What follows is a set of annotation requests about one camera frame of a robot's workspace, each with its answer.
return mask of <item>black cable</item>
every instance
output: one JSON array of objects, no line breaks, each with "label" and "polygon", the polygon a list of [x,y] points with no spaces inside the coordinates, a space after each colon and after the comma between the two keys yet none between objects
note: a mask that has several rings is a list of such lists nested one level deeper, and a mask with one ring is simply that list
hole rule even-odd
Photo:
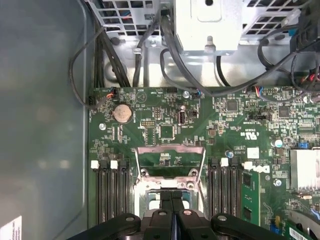
[{"label": "black cable", "polygon": [[[151,26],[147,29],[147,31],[143,34],[142,38],[138,42],[138,44],[136,46],[137,48],[142,50],[142,47],[143,47],[143,44],[145,43],[145,41],[154,33],[154,31],[158,27],[159,18],[160,18],[160,13],[158,12],[154,17]],[[134,71],[133,81],[132,81],[133,87],[138,87],[138,85],[139,85],[141,64],[142,64],[142,53],[136,54],[135,55],[135,71]]]},{"label": "black cable", "polygon": [[[267,34],[266,36],[264,36],[261,39],[261,41],[259,43],[259,46],[258,46],[258,51],[257,51],[258,52],[258,58],[259,58],[260,62],[262,63],[262,65],[264,65],[267,70],[275,66],[274,64],[272,64],[265,57],[264,52],[263,52],[263,47],[269,45],[269,40],[268,39],[270,37],[276,35],[276,34],[283,33],[285,31],[293,30],[293,29],[296,29],[296,28],[298,28],[297,24],[296,25],[284,26],[282,28],[279,28],[279,29],[276,29],[276,30],[270,32],[269,34]],[[282,72],[284,74],[287,74],[288,77],[290,76],[290,72],[288,70],[284,69],[284,68],[279,68],[278,71]]]},{"label": "black cable", "polygon": [[227,81],[227,79],[225,78],[224,73],[222,72],[222,69],[221,69],[221,56],[216,56],[215,64],[216,64],[216,71],[217,71],[217,73],[218,73],[218,76],[219,76],[221,82],[222,82],[226,87],[230,87],[230,84],[228,83],[228,81]]},{"label": "black cable", "polygon": [[77,91],[77,87],[75,84],[75,79],[74,79],[74,64],[76,59],[78,58],[78,56],[83,52],[83,50],[85,50],[89,44],[91,44],[101,33],[105,32],[105,28],[101,27],[99,29],[99,31],[88,41],[86,42],[75,54],[74,56],[70,59],[69,61],[69,66],[68,66],[68,72],[69,72],[69,79],[70,79],[70,83],[71,83],[71,87],[73,90],[73,93],[76,97],[76,99],[87,109],[97,109],[99,108],[101,105],[103,105],[106,101],[107,101],[107,97],[102,98],[96,105],[89,105],[87,103],[85,103],[82,98],[80,97],[78,91]]},{"label": "black cable", "polygon": [[181,89],[181,90],[184,90],[184,91],[188,91],[188,92],[190,92],[190,93],[197,93],[197,92],[198,92],[197,89],[181,86],[181,85],[177,84],[175,81],[173,81],[173,80],[166,74],[164,55],[165,55],[165,53],[167,53],[167,52],[169,52],[169,49],[166,48],[166,49],[162,50],[161,53],[160,53],[160,67],[161,67],[161,72],[162,72],[163,78],[164,78],[168,83],[170,83],[173,87],[176,87],[177,89]]},{"label": "black cable", "polygon": [[[317,82],[317,76],[315,75],[315,79],[314,79],[314,83],[312,84],[312,82],[310,82],[310,84],[306,87],[306,88],[303,88],[303,87],[300,87],[297,83],[296,83],[296,80],[295,80],[295,68],[296,68],[296,64],[297,64],[297,59],[298,59],[298,55],[294,56],[293,60],[292,60],[292,63],[291,63],[291,71],[290,71],[290,78],[291,78],[291,82],[292,82],[292,85],[304,92],[304,93],[309,93],[309,94],[313,94],[313,93],[319,93],[320,91],[317,91],[317,90],[308,90],[308,88],[310,88],[312,85],[315,86],[316,85],[316,82]],[[316,73],[318,72],[319,73],[319,58],[318,56],[316,57],[315,59],[315,66],[317,68],[316,70]]]},{"label": "black cable", "polygon": [[171,26],[168,20],[167,16],[163,16],[161,19],[161,27],[162,27],[162,33],[164,34],[168,49],[171,53],[172,59],[175,62],[176,66],[178,67],[181,74],[185,77],[185,79],[190,82],[192,85],[194,85],[198,90],[203,92],[204,94],[207,94],[211,97],[222,97],[227,94],[233,94],[235,92],[238,92],[244,88],[253,86],[257,84],[259,81],[269,77],[271,74],[273,74],[275,71],[277,71],[279,68],[281,68],[288,60],[290,60],[293,56],[295,56],[296,52],[289,53],[285,58],[283,58],[280,62],[278,62],[274,67],[269,69],[268,71],[260,74],[259,76],[251,79],[250,81],[247,81],[245,83],[242,83],[238,86],[231,86],[226,87],[225,90],[220,91],[209,91],[204,86],[202,86],[195,77],[190,73],[190,71],[185,66],[184,62],[182,61],[179,51],[177,49],[175,38],[171,32]]}]

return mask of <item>motherboard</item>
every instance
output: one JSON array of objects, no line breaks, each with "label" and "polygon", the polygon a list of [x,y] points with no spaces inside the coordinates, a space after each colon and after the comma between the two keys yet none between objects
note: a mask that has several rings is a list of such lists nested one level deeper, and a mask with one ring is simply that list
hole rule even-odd
[{"label": "motherboard", "polygon": [[[297,94],[263,89],[278,101]],[[307,96],[276,103],[251,89],[210,97],[132,87],[95,89],[90,101],[106,96],[89,111],[90,227],[125,212],[143,217],[164,189],[182,191],[184,207],[208,219],[227,213],[288,239],[304,238],[291,210],[319,217],[320,104]]]}]

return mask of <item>sticker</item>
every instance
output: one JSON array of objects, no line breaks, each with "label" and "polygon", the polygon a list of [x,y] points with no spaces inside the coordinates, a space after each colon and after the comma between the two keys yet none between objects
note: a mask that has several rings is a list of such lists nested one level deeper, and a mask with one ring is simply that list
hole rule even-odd
[{"label": "sticker", "polygon": [[248,147],[246,157],[248,159],[259,159],[259,147]]},{"label": "sticker", "polygon": [[293,230],[291,227],[289,228],[289,233],[290,233],[290,236],[293,237],[296,240],[308,240],[304,236],[302,236],[300,233],[298,233],[297,231]]},{"label": "sticker", "polygon": [[0,228],[1,240],[21,240],[22,216],[7,223]]}]

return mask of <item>ram slot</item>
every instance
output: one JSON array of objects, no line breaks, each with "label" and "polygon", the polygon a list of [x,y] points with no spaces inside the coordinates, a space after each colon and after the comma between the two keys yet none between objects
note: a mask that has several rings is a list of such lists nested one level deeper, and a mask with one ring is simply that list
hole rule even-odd
[{"label": "ram slot", "polygon": [[235,217],[240,217],[240,205],[241,205],[241,196],[240,196],[240,187],[241,187],[241,173],[236,166],[231,166],[230,168],[230,208],[231,215]]},{"label": "ram slot", "polygon": [[222,213],[230,214],[230,170],[229,167],[221,169],[221,195],[222,195]]},{"label": "ram slot", "polygon": [[221,168],[217,163],[209,165],[208,195],[210,218],[222,211]]},{"label": "ram slot", "polygon": [[97,212],[98,223],[106,221],[106,172],[97,173]]}]

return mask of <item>green circuit board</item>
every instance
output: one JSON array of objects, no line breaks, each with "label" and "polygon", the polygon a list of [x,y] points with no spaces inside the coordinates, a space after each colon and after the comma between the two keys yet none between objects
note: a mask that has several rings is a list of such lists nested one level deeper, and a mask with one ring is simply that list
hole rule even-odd
[{"label": "green circuit board", "polygon": [[[312,199],[294,194],[290,168],[290,150],[301,143],[308,149],[320,146],[320,104],[307,99],[266,102],[251,90],[223,97],[188,96],[173,87],[99,88],[91,101],[110,92],[115,94],[89,112],[88,159],[99,162],[99,169],[88,172],[90,227],[123,212],[137,213],[133,188],[139,173],[137,155],[141,169],[165,178],[200,169],[204,158],[203,196],[186,191],[186,199],[190,208],[198,208],[204,198],[202,210],[208,218],[229,213],[266,229],[276,226],[281,234],[286,232],[288,210],[309,212],[310,205],[320,202],[317,191]],[[277,100],[296,94],[290,87],[263,90],[264,96]],[[152,152],[157,146],[205,151]],[[151,152],[138,154],[138,148]],[[221,166],[226,157],[229,165]],[[111,161],[118,162],[116,170]],[[250,170],[246,162],[252,163]],[[149,195],[139,197],[141,217]]]}]

